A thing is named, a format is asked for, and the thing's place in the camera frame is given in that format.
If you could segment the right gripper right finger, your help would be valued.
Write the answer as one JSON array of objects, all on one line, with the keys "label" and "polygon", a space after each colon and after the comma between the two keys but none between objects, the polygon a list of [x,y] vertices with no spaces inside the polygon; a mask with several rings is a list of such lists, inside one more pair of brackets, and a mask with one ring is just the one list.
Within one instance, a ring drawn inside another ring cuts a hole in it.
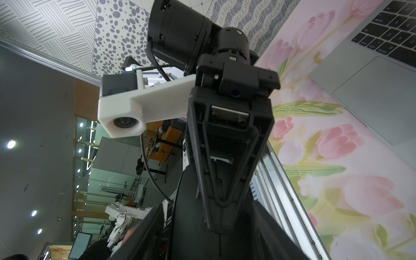
[{"label": "right gripper right finger", "polygon": [[267,210],[257,201],[252,203],[252,216],[257,260],[308,259]]}]

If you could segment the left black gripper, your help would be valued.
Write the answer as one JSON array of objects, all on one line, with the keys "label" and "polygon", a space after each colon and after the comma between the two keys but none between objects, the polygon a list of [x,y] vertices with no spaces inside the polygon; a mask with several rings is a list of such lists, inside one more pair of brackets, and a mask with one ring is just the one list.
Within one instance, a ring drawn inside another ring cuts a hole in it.
[{"label": "left black gripper", "polygon": [[187,122],[208,229],[230,232],[274,125],[274,71],[230,57],[200,56]]}]

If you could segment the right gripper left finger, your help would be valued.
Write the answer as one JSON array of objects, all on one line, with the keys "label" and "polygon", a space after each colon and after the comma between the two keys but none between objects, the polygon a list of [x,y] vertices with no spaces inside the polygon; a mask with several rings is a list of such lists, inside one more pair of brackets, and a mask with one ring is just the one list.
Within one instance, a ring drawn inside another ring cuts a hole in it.
[{"label": "right gripper left finger", "polygon": [[164,211],[160,203],[113,255],[113,260],[159,260],[163,247]]}]

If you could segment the black wireless mouse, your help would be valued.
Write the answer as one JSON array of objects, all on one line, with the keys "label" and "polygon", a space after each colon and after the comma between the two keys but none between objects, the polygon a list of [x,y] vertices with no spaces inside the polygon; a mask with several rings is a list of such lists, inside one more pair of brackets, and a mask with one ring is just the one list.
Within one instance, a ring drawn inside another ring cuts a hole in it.
[{"label": "black wireless mouse", "polygon": [[190,164],[183,172],[175,202],[170,259],[255,260],[258,250],[254,239],[252,194],[247,194],[232,232],[216,234],[209,231],[205,223],[197,187],[196,166]]}]

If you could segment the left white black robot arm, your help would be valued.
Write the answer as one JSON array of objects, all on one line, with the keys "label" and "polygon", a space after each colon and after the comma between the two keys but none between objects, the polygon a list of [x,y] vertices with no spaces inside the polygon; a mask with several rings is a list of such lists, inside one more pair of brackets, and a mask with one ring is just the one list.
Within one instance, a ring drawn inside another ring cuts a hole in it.
[{"label": "left white black robot arm", "polygon": [[155,1],[147,39],[157,57],[195,76],[187,125],[208,229],[230,232],[274,125],[278,74],[255,66],[239,29],[179,1]]}]

